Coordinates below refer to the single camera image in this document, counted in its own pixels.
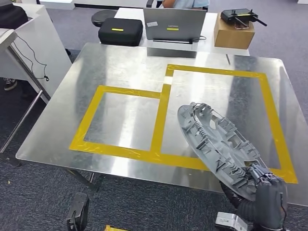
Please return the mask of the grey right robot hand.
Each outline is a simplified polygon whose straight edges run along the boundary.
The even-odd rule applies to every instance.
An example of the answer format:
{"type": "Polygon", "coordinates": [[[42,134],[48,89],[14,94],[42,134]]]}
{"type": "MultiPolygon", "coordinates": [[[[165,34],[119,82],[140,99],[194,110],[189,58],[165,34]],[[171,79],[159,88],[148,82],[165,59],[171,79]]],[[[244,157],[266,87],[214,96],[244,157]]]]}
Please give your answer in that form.
{"type": "Polygon", "coordinates": [[[285,181],[257,163],[248,167],[256,185],[254,231],[285,231],[288,197],[285,181]]]}

